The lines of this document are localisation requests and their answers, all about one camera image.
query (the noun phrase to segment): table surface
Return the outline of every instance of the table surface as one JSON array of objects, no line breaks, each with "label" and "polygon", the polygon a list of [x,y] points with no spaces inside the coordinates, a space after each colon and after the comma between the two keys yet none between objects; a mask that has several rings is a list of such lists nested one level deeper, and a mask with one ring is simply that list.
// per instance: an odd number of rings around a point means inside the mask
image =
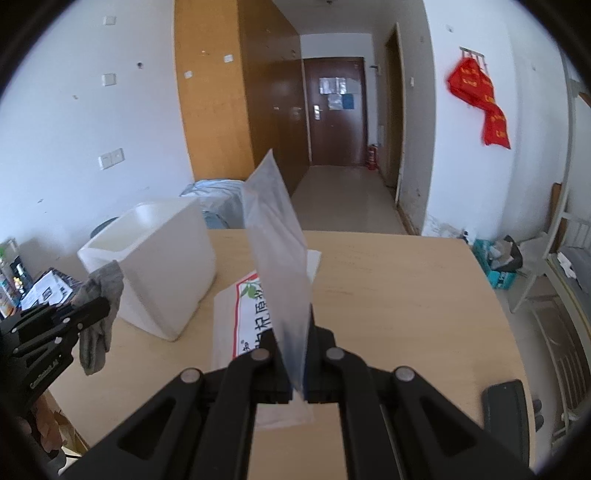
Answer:
[{"label": "table surface", "polygon": [[[75,359],[51,386],[91,445],[184,368],[209,369],[213,298],[254,269],[244,231],[212,230],[210,237],[217,276],[177,341],[117,320],[104,369],[86,377]],[[480,425],[487,386],[519,378],[531,397],[508,321],[463,241],[350,232],[306,232],[306,238],[322,252],[315,320],[335,333],[337,345],[374,367],[412,366]],[[346,478],[338,407],[313,408],[312,424],[255,432],[251,478]]]}]

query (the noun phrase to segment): brown door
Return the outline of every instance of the brown door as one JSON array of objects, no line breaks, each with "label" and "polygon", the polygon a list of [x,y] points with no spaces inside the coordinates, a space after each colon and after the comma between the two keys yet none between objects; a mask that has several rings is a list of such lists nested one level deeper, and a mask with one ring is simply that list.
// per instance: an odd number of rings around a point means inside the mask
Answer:
[{"label": "brown door", "polygon": [[389,163],[386,184],[389,187],[398,185],[400,162],[402,159],[402,132],[404,128],[404,107],[402,100],[402,63],[398,48],[398,34],[396,31],[386,43],[386,58],[388,64],[388,132],[387,145]]},{"label": "brown door", "polygon": [[[304,68],[312,165],[363,165],[368,142],[363,58],[305,59]],[[329,95],[320,93],[321,78],[350,79],[348,91],[355,93],[330,97],[331,107]]]}]

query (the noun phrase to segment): bottle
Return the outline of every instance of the bottle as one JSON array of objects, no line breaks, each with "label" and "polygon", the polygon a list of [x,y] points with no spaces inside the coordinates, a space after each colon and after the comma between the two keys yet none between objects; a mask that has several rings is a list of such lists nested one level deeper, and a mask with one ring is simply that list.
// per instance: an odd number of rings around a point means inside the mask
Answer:
[{"label": "bottle", "polygon": [[33,279],[22,263],[14,238],[0,244],[0,270],[10,279],[14,289],[28,293],[33,287]]},{"label": "bottle", "polygon": [[21,295],[16,290],[14,290],[12,284],[8,281],[8,279],[6,278],[4,273],[1,273],[1,272],[0,272],[0,290],[2,291],[2,296],[8,298],[13,309],[18,307],[18,303],[21,300]]}]

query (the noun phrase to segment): hallway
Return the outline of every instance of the hallway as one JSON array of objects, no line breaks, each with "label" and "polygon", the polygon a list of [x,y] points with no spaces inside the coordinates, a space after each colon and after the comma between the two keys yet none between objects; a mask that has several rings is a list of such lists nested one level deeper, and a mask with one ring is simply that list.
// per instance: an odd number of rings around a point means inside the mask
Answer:
[{"label": "hallway", "polygon": [[390,191],[367,168],[312,166],[291,201],[303,230],[406,234]]}]

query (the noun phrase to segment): wooden door frame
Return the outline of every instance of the wooden door frame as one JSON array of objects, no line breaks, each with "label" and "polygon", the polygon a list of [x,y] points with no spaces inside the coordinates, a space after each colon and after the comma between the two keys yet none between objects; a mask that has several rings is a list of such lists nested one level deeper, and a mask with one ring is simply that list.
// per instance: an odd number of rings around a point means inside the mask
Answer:
[{"label": "wooden door frame", "polygon": [[406,106],[406,77],[404,74],[404,56],[402,55],[402,38],[400,36],[400,24],[396,22],[393,29],[384,44],[386,51],[385,60],[387,64],[386,68],[386,96],[387,96],[387,118],[386,118],[386,152],[389,164],[388,172],[392,174],[392,89],[391,89],[391,66],[390,56],[388,54],[390,40],[396,35],[396,43],[398,45],[398,58],[400,59],[400,75],[402,81],[402,134],[401,134],[401,149],[400,149],[400,167],[398,169],[398,180],[396,182],[396,194],[394,196],[394,204],[398,205],[398,199],[400,198],[400,188],[402,186],[402,177],[404,175],[404,161],[405,161],[405,148],[406,148],[406,133],[407,133],[407,106]]},{"label": "wooden door frame", "polygon": [[[365,79],[365,58],[364,57],[310,57],[310,58],[306,58],[306,59],[302,59],[303,60],[303,68],[304,68],[304,88],[306,89],[306,117],[308,120],[308,125],[311,125],[311,119],[310,119],[310,112],[309,112],[309,108],[308,108],[308,83],[307,83],[307,78],[308,75],[306,73],[306,62],[308,60],[344,60],[344,61],[358,61],[361,60],[361,72],[360,72],[360,76],[361,76],[361,94],[363,96],[363,144],[365,145],[365,152],[363,154],[363,164],[361,166],[365,165],[365,162],[367,161],[367,154],[368,154],[368,141],[369,141],[369,137],[368,137],[368,93],[367,93],[367,83],[366,83],[366,79]],[[308,135],[308,144],[310,145],[310,165],[314,164],[313,161],[313,156],[314,156],[314,152],[312,152],[312,136],[311,133],[309,132]]]}]

